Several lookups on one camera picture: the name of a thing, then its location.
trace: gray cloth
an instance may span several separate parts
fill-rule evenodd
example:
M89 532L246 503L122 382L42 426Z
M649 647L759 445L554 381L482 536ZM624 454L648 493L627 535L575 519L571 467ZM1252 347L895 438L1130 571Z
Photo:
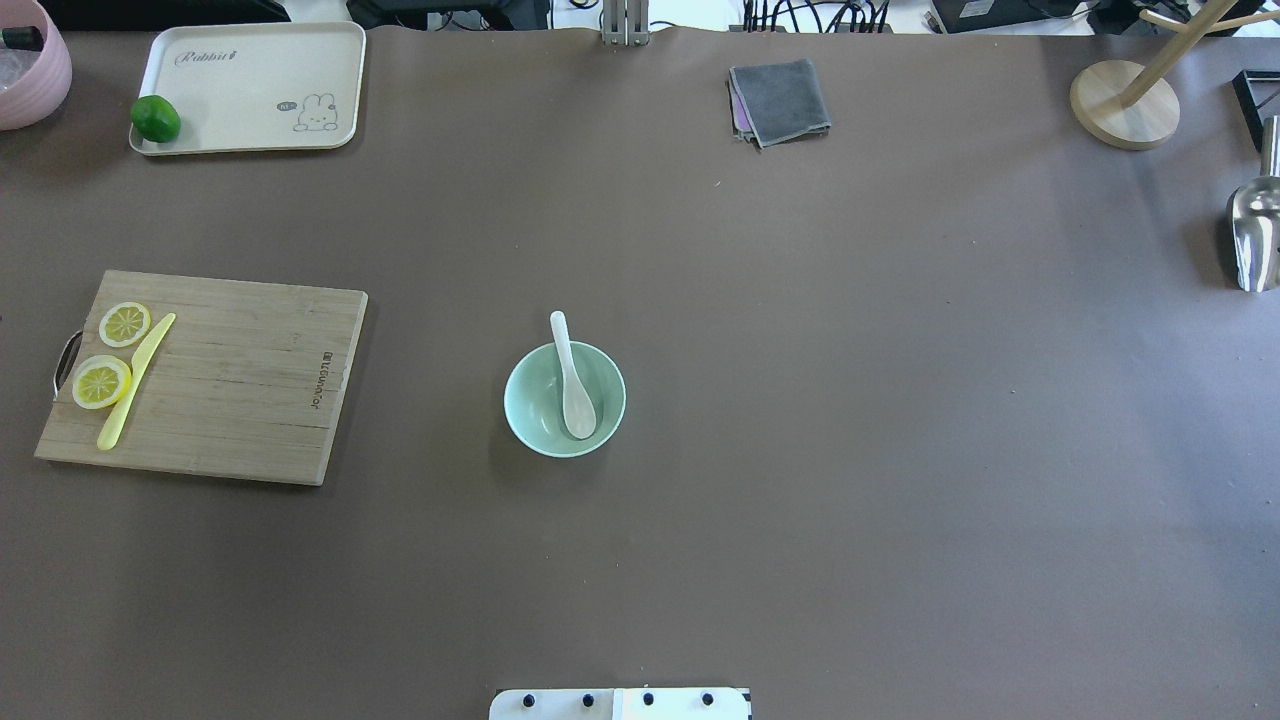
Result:
M818 73L806 59L728 69L731 100L740 100L750 133L768 147L808 133L827 132L831 117L818 87Z

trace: pink container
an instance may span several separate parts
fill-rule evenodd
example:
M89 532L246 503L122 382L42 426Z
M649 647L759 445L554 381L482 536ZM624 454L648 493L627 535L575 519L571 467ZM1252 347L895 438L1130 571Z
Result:
M0 92L0 131L27 127L61 105L72 86L72 56L54 20L36 0L0 0L0 26L36 26L45 35L40 59Z

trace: green lime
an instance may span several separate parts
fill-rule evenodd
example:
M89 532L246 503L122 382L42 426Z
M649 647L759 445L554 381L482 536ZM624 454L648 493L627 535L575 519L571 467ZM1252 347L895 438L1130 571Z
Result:
M159 95L138 97L129 109L129 119L138 133L151 142L169 142L178 137L182 118L168 100Z

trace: yellow knife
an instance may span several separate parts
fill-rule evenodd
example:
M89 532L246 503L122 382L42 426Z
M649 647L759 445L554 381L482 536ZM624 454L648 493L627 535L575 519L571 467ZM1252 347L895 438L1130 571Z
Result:
M151 328L151 332L147 333L147 337L142 338L138 348L133 351L133 357L129 360L133 379L129 382L129 388L124 391L124 397L115 402L111 415L106 419L102 432L97 436L99 450L111 450L120 439L120 430L124 429L124 418L129 414L129 406L133 405L133 396L137 395L138 386L142 384L142 375L147 372L147 365L151 364L151 356L155 355L160 341L164 340L164 333L169 332L169 325L177 318L173 313L161 318L156 323L156 327Z

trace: ceramic spoon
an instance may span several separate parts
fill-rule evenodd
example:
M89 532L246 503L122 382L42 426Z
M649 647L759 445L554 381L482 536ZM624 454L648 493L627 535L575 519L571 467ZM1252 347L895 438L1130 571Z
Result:
M556 338L556 354L561 359L561 377L564 386L564 427L568 434L577 439L586 439L595 432L595 406L591 405L582 380L577 378L577 369L573 366L573 354L570 352L568 325L564 323L564 313L559 310L552 313L552 337Z

